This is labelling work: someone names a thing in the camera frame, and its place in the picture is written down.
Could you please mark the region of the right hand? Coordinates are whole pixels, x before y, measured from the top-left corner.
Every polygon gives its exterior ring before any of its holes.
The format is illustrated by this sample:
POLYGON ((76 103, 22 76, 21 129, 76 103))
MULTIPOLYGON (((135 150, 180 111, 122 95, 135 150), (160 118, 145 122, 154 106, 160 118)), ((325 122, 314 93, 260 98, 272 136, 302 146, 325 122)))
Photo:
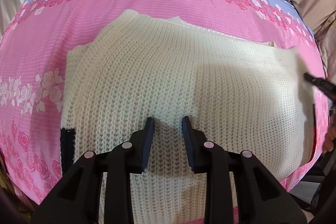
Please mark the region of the right hand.
POLYGON ((331 121, 327 133, 325 135, 325 140, 323 142, 322 153, 326 154, 327 152, 331 152, 334 149, 335 141, 335 125, 334 122, 331 121))

